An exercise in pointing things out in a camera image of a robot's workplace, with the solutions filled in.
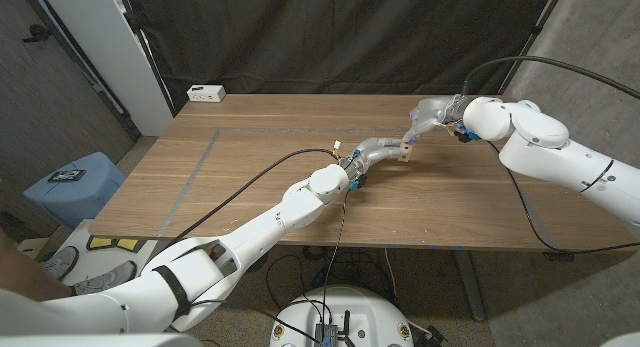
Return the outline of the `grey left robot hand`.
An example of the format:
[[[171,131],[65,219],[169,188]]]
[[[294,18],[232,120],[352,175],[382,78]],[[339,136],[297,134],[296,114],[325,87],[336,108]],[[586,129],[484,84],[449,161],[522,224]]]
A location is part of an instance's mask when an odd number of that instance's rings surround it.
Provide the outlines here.
[[[409,145],[401,139],[371,137],[343,158],[340,166],[345,170],[348,180],[353,182],[377,162],[392,157],[408,156],[410,150]]]

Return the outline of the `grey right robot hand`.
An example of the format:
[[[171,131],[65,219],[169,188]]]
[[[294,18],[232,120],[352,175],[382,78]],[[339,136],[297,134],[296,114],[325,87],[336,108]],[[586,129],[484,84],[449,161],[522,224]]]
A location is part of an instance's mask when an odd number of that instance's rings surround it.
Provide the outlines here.
[[[427,97],[418,102],[410,111],[411,127],[405,133],[402,141],[409,143],[420,135],[435,130],[450,123],[462,120],[464,111],[471,98],[460,94]]]

